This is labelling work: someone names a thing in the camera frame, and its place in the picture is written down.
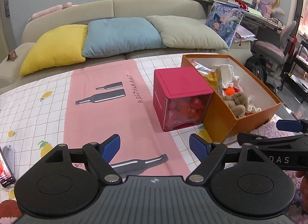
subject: brown plush toy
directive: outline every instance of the brown plush toy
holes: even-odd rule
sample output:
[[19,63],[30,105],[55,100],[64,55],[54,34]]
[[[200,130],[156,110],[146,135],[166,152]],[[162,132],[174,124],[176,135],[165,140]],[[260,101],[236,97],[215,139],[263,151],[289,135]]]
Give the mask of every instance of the brown plush toy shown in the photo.
[[245,93],[235,93],[231,96],[221,96],[222,100],[228,105],[236,118],[245,115],[248,108],[248,97]]

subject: pink stripe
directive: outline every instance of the pink stripe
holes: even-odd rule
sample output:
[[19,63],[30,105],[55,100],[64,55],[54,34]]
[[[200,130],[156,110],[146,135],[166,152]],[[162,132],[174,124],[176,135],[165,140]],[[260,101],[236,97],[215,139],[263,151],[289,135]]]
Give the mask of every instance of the pink stripe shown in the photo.
[[[123,87],[95,90],[122,82]],[[76,105],[77,100],[94,94],[124,89],[125,97],[100,103]],[[152,159],[167,154],[169,161],[146,170],[142,175],[170,176],[190,173],[172,136],[161,130],[153,98],[136,62],[125,60],[75,70],[67,101],[64,142],[80,148],[88,142],[103,142],[113,134],[121,137],[121,148],[111,163],[130,159]]]

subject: orange box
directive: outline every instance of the orange box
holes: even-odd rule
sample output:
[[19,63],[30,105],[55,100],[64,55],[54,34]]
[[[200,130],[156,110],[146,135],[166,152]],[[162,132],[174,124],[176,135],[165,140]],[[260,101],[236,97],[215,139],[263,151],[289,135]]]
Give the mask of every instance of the orange box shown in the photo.
[[237,119],[221,97],[214,91],[203,124],[213,142],[224,142],[227,137],[240,132],[250,132],[272,119],[281,101],[246,67],[229,55],[218,54],[184,54],[182,67],[190,67],[191,60],[213,68],[214,65],[230,64],[234,73],[241,79],[240,85],[247,96],[254,96],[256,107],[262,109],[253,115]]

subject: human hand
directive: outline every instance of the human hand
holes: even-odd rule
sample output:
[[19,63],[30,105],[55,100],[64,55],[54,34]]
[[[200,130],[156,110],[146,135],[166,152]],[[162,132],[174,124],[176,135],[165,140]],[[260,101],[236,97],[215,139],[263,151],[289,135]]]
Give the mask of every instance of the human hand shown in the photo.
[[303,200],[303,208],[306,212],[308,212],[308,179],[306,176],[306,172],[303,171],[297,171],[296,177],[301,178],[303,177],[301,181],[301,186],[299,187],[299,190],[303,194],[302,200]]

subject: lemon print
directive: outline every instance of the lemon print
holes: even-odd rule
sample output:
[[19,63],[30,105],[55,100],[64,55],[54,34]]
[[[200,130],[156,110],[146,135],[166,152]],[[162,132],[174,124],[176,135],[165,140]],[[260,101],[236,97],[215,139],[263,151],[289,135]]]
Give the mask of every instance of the lemon print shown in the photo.
[[45,100],[47,97],[49,97],[50,95],[52,95],[52,91],[48,91],[46,93],[44,93],[42,96],[41,96],[41,100],[40,101],[43,101]]
[[39,147],[41,149],[41,158],[43,158],[49,151],[53,149],[52,145],[47,141],[42,140],[38,143],[38,145],[39,144],[41,144]]
[[7,135],[8,135],[9,137],[13,137],[15,134],[16,134],[16,132],[13,131],[13,130],[10,130],[10,131],[7,132]]
[[201,130],[198,135],[208,143],[213,142],[206,129]]
[[14,189],[12,189],[12,190],[9,192],[9,199],[10,199],[10,200],[15,199]]

